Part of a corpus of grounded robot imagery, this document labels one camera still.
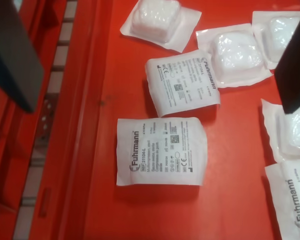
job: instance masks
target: ce mark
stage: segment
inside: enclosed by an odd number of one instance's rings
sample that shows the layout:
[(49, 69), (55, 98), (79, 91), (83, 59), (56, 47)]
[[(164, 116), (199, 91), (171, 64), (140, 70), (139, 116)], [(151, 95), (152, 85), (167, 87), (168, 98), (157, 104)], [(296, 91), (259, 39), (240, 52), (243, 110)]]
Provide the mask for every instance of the ce mark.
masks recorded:
[(167, 67), (164, 67), (164, 68), (163, 68), (163, 73), (164, 73), (164, 74), (168, 74), (168, 73), (169, 73), (169, 71), (168, 71), (168, 68), (167, 68)]

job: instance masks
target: medical gauze package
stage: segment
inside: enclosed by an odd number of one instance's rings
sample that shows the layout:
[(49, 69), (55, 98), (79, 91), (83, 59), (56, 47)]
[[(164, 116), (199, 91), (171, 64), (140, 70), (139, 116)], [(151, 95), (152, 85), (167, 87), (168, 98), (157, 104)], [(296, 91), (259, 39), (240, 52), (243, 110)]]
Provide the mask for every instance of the medical gauze package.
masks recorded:
[(218, 88), (250, 86), (271, 77), (249, 23), (196, 32), (198, 48), (211, 55)]
[(200, 17), (177, 0), (139, 0), (120, 31), (182, 53)]
[(195, 117), (118, 119), (118, 186), (202, 185), (207, 136)]
[(300, 108), (285, 114), (281, 105), (262, 100), (262, 113), (274, 160), (300, 159)]
[(159, 117), (220, 104), (210, 56), (201, 50), (150, 59), (145, 71)]
[(282, 240), (300, 240), (300, 159), (265, 168)]
[(252, 30), (266, 65), (275, 69), (300, 21), (300, 11), (254, 11)]

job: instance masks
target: cotton pad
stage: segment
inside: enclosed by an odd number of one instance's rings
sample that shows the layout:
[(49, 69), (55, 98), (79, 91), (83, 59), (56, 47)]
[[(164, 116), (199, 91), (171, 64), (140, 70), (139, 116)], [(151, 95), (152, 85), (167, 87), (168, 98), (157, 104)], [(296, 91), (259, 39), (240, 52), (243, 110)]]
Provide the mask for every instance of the cotton pad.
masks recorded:
[(278, 115), (280, 148), (284, 154), (300, 156), (300, 108), (292, 114)]
[(265, 52), (273, 62), (279, 62), (300, 21), (300, 17), (274, 17), (264, 31)]
[(200, 17), (177, 0), (139, 0), (120, 32), (182, 53)]
[(249, 23), (197, 31), (196, 39), (211, 55), (218, 88), (250, 86), (272, 76)]
[(195, 118), (118, 119), (118, 186), (202, 185), (207, 136)]
[(181, 22), (176, 0), (142, 0), (132, 17), (133, 33), (160, 43), (170, 41)]
[(300, 159), (265, 168), (282, 240), (300, 240)]
[(231, 31), (217, 35), (211, 43), (212, 63), (219, 80), (235, 82), (258, 75), (264, 67), (263, 56), (253, 35)]
[(220, 104), (210, 57), (201, 50), (150, 59), (145, 71), (159, 117)]
[(275, 69), (300, 21), (300, 11), (254, 11), (252, 29), (269, 69)]
[(262, 113), (274, 160), (300, 159), (300, 108), (286, 115), (281, 105), (262, 100)]

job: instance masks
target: red shelf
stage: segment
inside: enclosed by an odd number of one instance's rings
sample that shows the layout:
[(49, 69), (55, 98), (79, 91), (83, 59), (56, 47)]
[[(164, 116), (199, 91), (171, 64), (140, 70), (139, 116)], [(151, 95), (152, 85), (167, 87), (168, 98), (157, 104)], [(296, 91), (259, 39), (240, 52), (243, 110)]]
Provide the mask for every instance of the red shelf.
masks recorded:
[[(202, 11), (196, 31), (249, 23), (255, 10), (300, 10), (299, 0), (180, 2)], [(29, 239), (279, 239), (260, 112), (261, 98), (280, 102), (273, 77), (221, 89), (212, 122), (204, 111), (193, 116), (208, 136), (203, 187), (116, 187), (117, 119), (157, 117), (145, 63), (176, 54), (120, 34), (135, 4), (78, 1)], [(184, 52), (195, 49), (193, 34)]]
[(66, 0), (24, 0), (19, 12), (44, 68), (38, 106), (25, 113), (0, 89), (0, 240), (12, 239)]

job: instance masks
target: blister package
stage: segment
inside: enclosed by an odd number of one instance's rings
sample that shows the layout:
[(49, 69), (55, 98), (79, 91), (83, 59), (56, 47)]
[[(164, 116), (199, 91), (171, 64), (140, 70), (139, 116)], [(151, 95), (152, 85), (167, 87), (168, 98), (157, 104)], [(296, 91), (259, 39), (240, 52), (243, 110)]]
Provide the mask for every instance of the blister package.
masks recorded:
[(177, 0), (139, 0), (120, 31), (182, 53), (200, 17)]
[(262, 113), (274, 160), (300, 159), (300, 108), (285, 114), (281, 105), (262, 100)]
[(300, 21), (300, 11), (254, 11), (252, 30), (269, 69), (275, 69)]
[(300, 159), (265, 168), (282, 240), (300, 240)]
[(116, 184), (202, 185), (207, 148), (195, 117), (118, 119)]
[(201, 50), (150, 59), (145, 71), (159, 117), (220, 104), (210, 57)]
[(199, 49), (211, 54), (218, 88), (250, 86), (271, 77), (251, 24), (196, 32)]

